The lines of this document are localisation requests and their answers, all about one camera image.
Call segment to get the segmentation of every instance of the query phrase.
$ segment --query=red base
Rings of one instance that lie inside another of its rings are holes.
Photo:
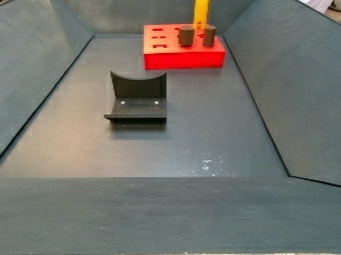
[[[202,45],[203,32],[195,31],[194,43],[182,47],[178,29],[184,24],[144,26],[145,69],[220,68],[224,48],[215,37],[214,47]]]

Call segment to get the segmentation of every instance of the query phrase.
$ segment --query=black bracket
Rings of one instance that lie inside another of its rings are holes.
[[[111,72],[115,92],[111,122],[159,122],[167,120],[167,73],[151,79],[132,79]]]

